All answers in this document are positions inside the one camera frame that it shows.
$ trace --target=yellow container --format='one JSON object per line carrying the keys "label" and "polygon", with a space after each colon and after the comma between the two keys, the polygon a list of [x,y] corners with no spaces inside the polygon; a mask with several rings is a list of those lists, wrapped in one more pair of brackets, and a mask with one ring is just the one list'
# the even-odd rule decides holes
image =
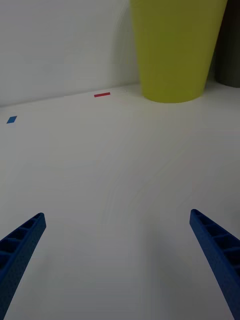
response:
{"label": "yellow container", "polygon": [[130,0],[143,95],[162,103],[199,97],[227,0]]}

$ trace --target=dark gray object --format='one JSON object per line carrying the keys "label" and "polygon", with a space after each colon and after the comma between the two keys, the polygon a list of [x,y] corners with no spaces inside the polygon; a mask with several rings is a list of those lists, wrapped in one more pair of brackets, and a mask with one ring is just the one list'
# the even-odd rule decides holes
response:
{"label": "dark gray object", "polygon": [[240,0],[228,0],[216,45],[216,81],[240,88]]}

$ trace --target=yellow bucket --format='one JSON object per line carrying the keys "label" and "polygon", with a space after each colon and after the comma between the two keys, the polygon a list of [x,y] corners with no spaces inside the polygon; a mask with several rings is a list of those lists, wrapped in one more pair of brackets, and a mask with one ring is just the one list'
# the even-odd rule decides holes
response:
{"label": "yellow bucket", "polygon": [[143,95],[162,103],[199,97],[227,0],[130,0]]}

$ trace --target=white table surface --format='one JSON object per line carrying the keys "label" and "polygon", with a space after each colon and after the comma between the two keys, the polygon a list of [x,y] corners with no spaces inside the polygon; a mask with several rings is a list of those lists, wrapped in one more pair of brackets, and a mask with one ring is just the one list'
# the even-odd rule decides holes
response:
{"label": "white table surface", "polygon": [[107,91],[0,108],[0,236],[47,222],[5,320],[232,319],[189,217],[240,238],[240,89]]}

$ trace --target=white wall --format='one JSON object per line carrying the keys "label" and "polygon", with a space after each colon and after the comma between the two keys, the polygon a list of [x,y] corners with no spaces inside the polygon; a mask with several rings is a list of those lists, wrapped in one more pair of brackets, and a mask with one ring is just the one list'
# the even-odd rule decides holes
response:
{"label": "white wall", "polygon": [[0,106],[137,81],[127,0],[1,0]]}

